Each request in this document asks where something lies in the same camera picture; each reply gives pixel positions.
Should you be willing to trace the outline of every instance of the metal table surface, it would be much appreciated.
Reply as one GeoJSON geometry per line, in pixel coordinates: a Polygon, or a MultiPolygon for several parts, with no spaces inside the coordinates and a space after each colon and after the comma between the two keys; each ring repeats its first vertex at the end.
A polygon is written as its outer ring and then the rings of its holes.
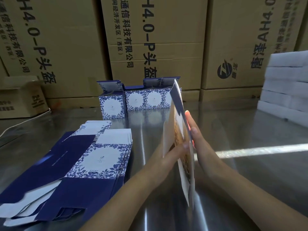
{"type": "MultiPolygon", "coordinates": [[[[257,100],[184,103],[206,140],[232,168],[287,205],[308,216],[308,128],[256,110],[257,100]]],[[[111,128],[131,128],[129,176],[159,143],[169,109],[128,113],[111,128]]],[[[99,108],[54,111],[10,129],[0,138],[0,192],[45,155],[67,131],[101,120],[99,108]]],[[[24,119],[0,120],[0,133],[24,119]]],[[[184,198],[177,165],[145,201],[130,230],[259,230],[246,213],[205,177],[196,161],[195,207],[184,198]]],[[[0,230],[78,230],[82,214],[67,221],[41,222],[0,230]]]]}

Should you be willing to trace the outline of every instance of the company logo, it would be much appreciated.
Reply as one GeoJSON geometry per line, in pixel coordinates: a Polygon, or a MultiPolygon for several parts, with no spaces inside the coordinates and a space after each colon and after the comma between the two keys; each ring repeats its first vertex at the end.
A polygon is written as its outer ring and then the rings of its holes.
{"type": "Polygon", "coordinates": [[[232,74],[232,65],[228,63],[226,60],[222,63],[217,69],[217,75],[219,78],[225,79],[228,78],[232,74]]]}

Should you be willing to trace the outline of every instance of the stack of white foam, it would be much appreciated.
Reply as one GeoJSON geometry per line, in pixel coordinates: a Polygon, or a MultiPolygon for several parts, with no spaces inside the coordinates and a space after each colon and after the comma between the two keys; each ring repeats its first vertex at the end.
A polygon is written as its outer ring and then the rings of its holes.
{"type": "Polygon", "coordinates": [[[258,109],[308,127],[308,51],[271,55],[258,109]]]}

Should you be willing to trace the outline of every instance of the white cable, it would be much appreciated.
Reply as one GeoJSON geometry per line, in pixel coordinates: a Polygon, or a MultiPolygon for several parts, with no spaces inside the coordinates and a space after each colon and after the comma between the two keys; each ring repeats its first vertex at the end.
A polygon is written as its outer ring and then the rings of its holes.
{"type": "Polygon", "coordinates": [[[50,108],[48,108],[48,111],[46,111],[46,112],[44,112],[44,113],[42,113],[42,114],[40,114],[40,115],[38,115],[38,116],[36,116],[36,117],[30,118],[30,119],[28,119],[28,120],[25,120],[25,121],[23,121],[23,122],[21,122],[21,123],[18,123],[18,124],[14,125],[14,126],[11,126],[11,127],[7,128],[5,131],[2,132],[2,134],[0,135],[0,138],[4,135],[4,133],[5,133],[8,129],[10,129],[10,128],[12,128],[12,127],[15,127],[15,126],[18,126],[18,125],[20,125],[20,124],[23,124],[23,123],[25,123],[25,122],[27,122],[27,121],[33,120],[33,119],[35,119],[35,118],[38,118],[38,117],[40,117],[40,116],[43,116],[44,114],[46,114],[46,113],[48,113],[48,112],[51,112],[50,108]]]}

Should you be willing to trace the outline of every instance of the hand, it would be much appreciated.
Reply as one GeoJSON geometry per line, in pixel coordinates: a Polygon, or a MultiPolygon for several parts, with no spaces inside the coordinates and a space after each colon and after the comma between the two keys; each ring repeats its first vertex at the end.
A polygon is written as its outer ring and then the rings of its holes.
{"type": "Polygon", "coordinates": [[[197,150],[198,162],[203,171],[210,178],[214,178],[223,173],[227,165],[222,162],[209,143],[203,138],[200,129],[190,115],[189,111],[185,112],[185,116],[190,127],[194,147],[197,150]]]}
{"type": "Polygon", "coordinates": [[[152,189],[155,189],[166,179],[175,162],[187,151],[189,151],[189,142],[174,147],[163,158],[163,144],[161,140],[140,173],[145,176],[145,180],[151,183],[152,189]]]}

